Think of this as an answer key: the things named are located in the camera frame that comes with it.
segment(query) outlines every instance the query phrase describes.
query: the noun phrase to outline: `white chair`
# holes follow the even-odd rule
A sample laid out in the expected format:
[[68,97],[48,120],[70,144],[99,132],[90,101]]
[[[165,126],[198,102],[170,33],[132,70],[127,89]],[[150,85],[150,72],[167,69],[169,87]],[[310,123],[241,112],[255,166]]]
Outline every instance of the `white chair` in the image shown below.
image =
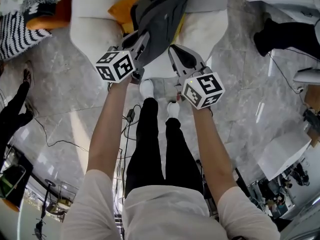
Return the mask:
[[[108,13],[108,9],[118,1],[72,0],[70,38],[92,64],[122,38],[120,26]],[[175,43],[194,50],[207,61],[227,28],[227,10],[188,13]],[[176,76],[167,50],[144,69],[143,79]]]

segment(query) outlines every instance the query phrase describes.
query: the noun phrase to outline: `black pant leg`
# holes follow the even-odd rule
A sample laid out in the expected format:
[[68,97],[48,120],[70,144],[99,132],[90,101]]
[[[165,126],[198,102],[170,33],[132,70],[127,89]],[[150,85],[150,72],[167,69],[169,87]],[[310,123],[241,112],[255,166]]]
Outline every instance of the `black pant leg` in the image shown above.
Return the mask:
[[136,148],[126,170],[125,197],[131,190],[165,185],[158,142],[158,103],[147,98],[136,128]]
[[0,112],[0,124],[10,121],[12,118],[19,115],[19,112],[24,105],[28,91],[29,83],[23,82],[14,98],[8,103],[8,105]]
[[199,191],[204,194],[203,179],[197,163],[192,156],[180,122],[169,118],[166,124],[166,165],[165,181],[167,185]]
[[278,24],[268,19],[264,29],[254,35],[254,43],[262,56],[273,49],[293,47],[320,59],[320,44],[316,37],[315,26],[311,24],[299,22]]

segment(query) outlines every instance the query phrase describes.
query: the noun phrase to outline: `plug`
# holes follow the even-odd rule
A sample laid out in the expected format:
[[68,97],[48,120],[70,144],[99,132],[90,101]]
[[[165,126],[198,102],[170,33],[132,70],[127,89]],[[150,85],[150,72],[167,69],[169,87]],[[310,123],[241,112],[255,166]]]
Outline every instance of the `plug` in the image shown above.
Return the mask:
[[131,108],[128,114],[126,115],[126,119],[128,120],[129,124],[134,121],[135,115],[136,115],[135,110]]

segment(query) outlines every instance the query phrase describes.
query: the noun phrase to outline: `black pants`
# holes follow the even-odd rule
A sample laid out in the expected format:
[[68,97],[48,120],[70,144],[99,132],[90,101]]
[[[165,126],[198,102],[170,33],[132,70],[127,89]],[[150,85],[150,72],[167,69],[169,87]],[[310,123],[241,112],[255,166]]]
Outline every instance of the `black pants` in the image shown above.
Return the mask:
[[264,29],[256,33],[253,39],[262,56],[273,49],[293,47],[320,60],[320,44],[314,25],[298,22],[278,24],[267,19]]
[[33,119],[33,113],[27,110],[24,114],[19,114],[29,91],[29,83],[20,85],[17,94],[0,112],[0,166],[4,162],[6,146],[20,128],[28,124]]
[[126,171],[125,197],[135,188],[168,185],[193,189],[204,194],[202,176],[190,153],[178,119],[166,124],[166,179],[162,174],[158,142],[158,103],[147,98],[136,129],[136,149]]

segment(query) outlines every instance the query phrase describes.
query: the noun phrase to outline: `person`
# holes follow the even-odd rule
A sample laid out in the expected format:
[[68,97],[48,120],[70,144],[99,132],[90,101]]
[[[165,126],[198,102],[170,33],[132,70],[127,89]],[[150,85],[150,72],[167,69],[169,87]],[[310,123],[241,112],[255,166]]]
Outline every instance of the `person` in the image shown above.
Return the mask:
[[269,13],[262,31],[254,34],[253,41],[261,56],[266,56],[273,49],[296,48],[320,60],[320,23],[315,25],[287,22],[276,23]]
[[15,132],[27,125],[35,116],[35,111],[29,102],[25,103],[26,112],[19,114],[31,86],[33,86],[33,68],[31,61],[25,63],[23,82],[14,98],[0,112],[0,168],[4,164],[6,147]]
[[[122,115],[130,77],[112,85],[94,129],[87,171],[62,225],[63,240],[120,240],[115,223],[112,180],[121,140]],[[230,158],[211,111],[193,116],[199,153],[219,222],[209,217],[200,170],[178,120],[179,104],[167,107],[165,179],[158,143],[158,103],[151,80],[140,84],[144,99],[136,129],[136,149],[126,172],[122,209],[128,240],[277,240],[276,225],[236,185]]]

